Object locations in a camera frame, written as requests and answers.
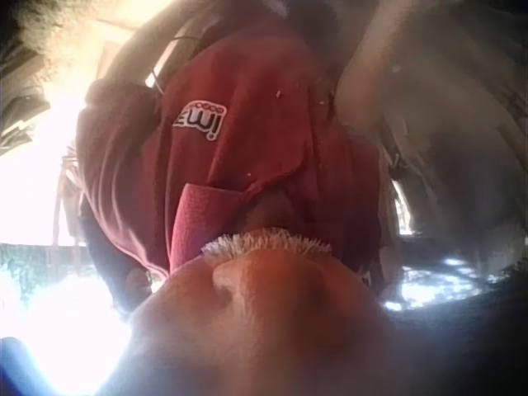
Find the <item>maroon polo shirt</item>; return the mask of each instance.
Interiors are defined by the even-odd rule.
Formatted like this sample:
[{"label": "maroon polo shirt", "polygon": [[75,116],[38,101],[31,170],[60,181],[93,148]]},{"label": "maroon polo shirt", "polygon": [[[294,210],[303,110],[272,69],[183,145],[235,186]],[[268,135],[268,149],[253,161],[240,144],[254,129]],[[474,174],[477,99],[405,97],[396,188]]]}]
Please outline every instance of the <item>maroon polo shirt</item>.
[{"label": "maroon polo shirt", "polygon": [[78,122],[86,196],[109,239],[165,276],[280,191],[295,232],[359,271],[377,257],[374,146],[337,123],[302,37],[266,16],[200,52],[164,95],[95,82]]}]

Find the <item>logo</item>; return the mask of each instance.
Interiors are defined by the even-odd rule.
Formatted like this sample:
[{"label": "logo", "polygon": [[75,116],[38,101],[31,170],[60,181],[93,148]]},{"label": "logo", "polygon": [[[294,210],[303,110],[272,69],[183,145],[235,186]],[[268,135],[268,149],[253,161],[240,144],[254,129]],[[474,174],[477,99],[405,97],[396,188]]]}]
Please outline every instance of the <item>logo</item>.
[{"label": "logo", "polygon": [[228,113],[225,106],[210,101],[192,101],[183,108],[173,127],[195,128],[213,142],[218,138],[224,117]]}]

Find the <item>wire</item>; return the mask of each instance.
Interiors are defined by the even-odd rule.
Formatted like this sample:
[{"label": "wire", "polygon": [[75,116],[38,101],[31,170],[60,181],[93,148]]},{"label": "wire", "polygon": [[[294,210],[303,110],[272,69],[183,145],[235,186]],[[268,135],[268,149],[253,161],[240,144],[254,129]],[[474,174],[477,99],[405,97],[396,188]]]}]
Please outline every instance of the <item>wire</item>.
[{"label": "wire", "polygon": [[[174,41],[179,41],[179,40],[194,40],[194,41],[198,41],[198,38],[193,37],[191,35],[180,35],[178,37],[174,37],[171,40],[171,43],[173,43]],[[154,78],[154,85],[158,89],[159,93],[161,93],[163,95],[164,94],[163,88],[161,87],[161,85],[159,85],[158,76],[156,75],[156,72],[155,72],[154,68],[152,68],[152,77]]]}]

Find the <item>person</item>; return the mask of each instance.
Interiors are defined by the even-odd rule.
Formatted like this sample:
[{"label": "person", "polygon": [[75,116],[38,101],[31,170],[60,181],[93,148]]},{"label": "person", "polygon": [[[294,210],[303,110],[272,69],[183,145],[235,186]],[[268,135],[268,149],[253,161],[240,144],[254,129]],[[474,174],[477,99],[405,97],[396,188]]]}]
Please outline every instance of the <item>person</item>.
[{"label": "person", "polygon": [[149,22],[79,116],[92,224],[166,279],[100,394],[389,394],[389,321],[361,280],[381,248],[380,158],[335,115],[320,45],[335,15],[226,1],[197,55],[146,87],[144,60],[204,4]]}]

